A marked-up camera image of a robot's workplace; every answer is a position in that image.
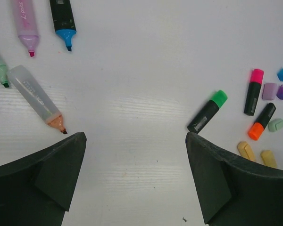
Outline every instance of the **pastel pink highlighter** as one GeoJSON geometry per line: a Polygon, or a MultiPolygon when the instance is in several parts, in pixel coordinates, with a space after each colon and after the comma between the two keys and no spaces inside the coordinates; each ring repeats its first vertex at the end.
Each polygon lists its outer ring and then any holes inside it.
{"type": "Polygon", "coordinates": [[[37,23],[33,11],[32,0],[10,0],[17,28],[18,38],[28,49],[30,57],[35,55],[39,44],[37,23]]]}

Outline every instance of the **marker tip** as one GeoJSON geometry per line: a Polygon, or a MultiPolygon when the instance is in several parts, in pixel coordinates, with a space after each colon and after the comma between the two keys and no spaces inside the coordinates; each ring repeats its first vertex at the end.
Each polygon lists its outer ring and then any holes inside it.
{"type": "Polygon", "coordinates": [[[3,83],[3,86],[4,86],[5,88],[9,88],[8,82],[3,83]]]}
{"type": "Polygon", "coordinates": [[[34,51],[29,52],[30,57],[34,57],[34,51]]]}

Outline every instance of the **mint green marker cap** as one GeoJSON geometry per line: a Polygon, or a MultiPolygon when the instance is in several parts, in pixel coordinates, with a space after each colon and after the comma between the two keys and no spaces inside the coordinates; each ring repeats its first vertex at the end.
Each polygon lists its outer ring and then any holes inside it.
{"type": "Polygon", "coordinates": [[[227,100],[227,95],[222,90],[219,90],[213,95],[211,100],[214,101],[219,108],[221,108],[227,100]]]}
{"type": "Polygon", "coordinates": [[[268,124],[270,132],[276,132],[283,128],[283,119],[275,119],[268,124]]]}

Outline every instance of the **blue marker tip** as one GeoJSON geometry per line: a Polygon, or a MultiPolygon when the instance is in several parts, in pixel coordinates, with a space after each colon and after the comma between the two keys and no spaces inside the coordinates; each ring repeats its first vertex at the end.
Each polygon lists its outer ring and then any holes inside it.
{"type": "Polygon", "coordinates": [[[70,29],[63,29],[63,30],[56,31],[56,34],[64,40],[67,49],[69,49],[69,47],[71,49],[72,47],[71,39],[76,34],[76,31],[70,30],[70,29]]]}

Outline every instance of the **white background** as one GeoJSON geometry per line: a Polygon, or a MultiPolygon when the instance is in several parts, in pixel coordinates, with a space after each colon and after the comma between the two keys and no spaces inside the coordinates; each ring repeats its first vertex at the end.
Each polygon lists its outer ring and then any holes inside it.
{"type": "MultiPolygon", "coordinates": [[[[36,58],[17,38],[9,0],[0,0],[0,52],[24,65],[87,149],[63,226],[203,226],[186,125],[222,89],[228,101],[200,133],[234,153],[248,141],[274,151],[283,169],[283,130],[257,142],[244,115],[252,68],[279,82],[283,0],[72,0],[77,35],[67,52],[48,0],[34,0],[41,42],[36,58]]],[[[283,101],[274,101],[283,118],[283,101]]],[[[65,138],[45,125],[12,87],[0,85],[0,165],[65,138]]]]}

